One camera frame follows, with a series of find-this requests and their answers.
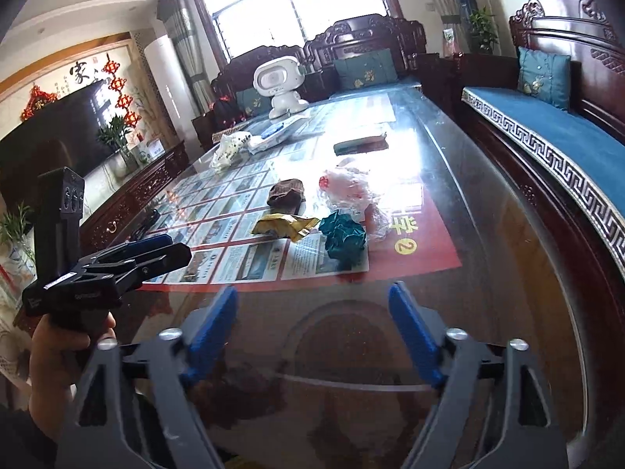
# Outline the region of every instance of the carved wooden backrest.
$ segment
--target carved wooden backrest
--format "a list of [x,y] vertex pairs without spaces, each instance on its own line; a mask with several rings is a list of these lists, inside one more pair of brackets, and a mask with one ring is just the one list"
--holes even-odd
[[334,60],[386,48],[391,50],[395,69],[401,77],[407,71],[408,56],[426,52],[423,25],[379,14],[343,19],[306,42],[304,55],[314,70],[321,70]]
[[516,46],[570,55],[572,109],[625,143],[625,50],[594,0],[530,0],[510,31]]
[[295,56],[304,63],[304,51],[299,45],[262,45],[233,58],[212,80],[211,87],[218,97],[234,96],[236,92],[252,87],[254,72],[258,67],[282,56]]

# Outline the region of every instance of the pillow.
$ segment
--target pillow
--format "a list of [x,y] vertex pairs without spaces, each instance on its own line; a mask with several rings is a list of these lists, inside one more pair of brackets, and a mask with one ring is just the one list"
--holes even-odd
[[256,88],[248,88],[236,92],[236,103],[248,118],[266,114],[271,111],[271,99],[262,97]]
[[355,58],[334,60],[341,80],[341,90],[392,83],[397,80],[390,49],[365,53]]
[[519,48],[519,91],[569,110],[571,57]]

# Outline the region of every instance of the television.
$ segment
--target television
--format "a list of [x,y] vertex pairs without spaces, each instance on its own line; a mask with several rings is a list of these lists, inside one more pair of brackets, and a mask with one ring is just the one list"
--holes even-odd
[[0,140],[0,193],[13,211],[37,206],[37,176],[69,167],[85,176],[113,154],[98,139],[111,101],[99,81],[39,109]]

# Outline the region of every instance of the human hand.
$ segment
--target human hand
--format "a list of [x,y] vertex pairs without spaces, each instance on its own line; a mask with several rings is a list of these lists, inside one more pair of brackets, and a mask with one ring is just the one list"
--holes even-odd
[[[101,338],[115,338],[115,319],[111,313],[105,327],[106,333]],[[32,336],[32,393],[28,409],[34,423],[50,439],[56,440],[59,436],[65,409],[72,399],[70,385],[80,377],[76,363],[66,354],[87,349],[90,343],[89,335],[59,328],[48,315],[41,318]]]

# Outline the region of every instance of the red hanging decoration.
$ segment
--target red hanging decoration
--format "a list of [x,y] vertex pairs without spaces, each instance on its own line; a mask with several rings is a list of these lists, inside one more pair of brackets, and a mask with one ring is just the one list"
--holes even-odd
[[30,90],[30,99],[28,100],[28,104],[26,104],[26,109],[22,111],[20,116],[21,120],[25,122],[35,114],[35,111],[57,100],[58,97],[56,93],[46,93],[35,84]]
[[121,93],[121,90],[123,90],[124,86],[126,85],[126,79],[117,77],[115,75],[115,73],[118,71],[119,68],[120,68],[120,64],[118,64],[118,62],[114,62],[113,60],[111,60],[110,56],[107,53],[106,64],[104,65],[104,67],[102,67],[102,70],[104,72],[110,73],[113,76],[113,80],[109,84],[109,90],[116,91],[117,93],[120,94],[117,104],[115,104],[115,107],[126,109],[126,115],[124,115],[124,122],[129,127],[136,129],[137,123],[139,123],[139,120],[141,120],[141,116],[139,116],[133,111],[130,111],[130,104],[132,104],[132,101],[134,99],[130,95],[122,95]]

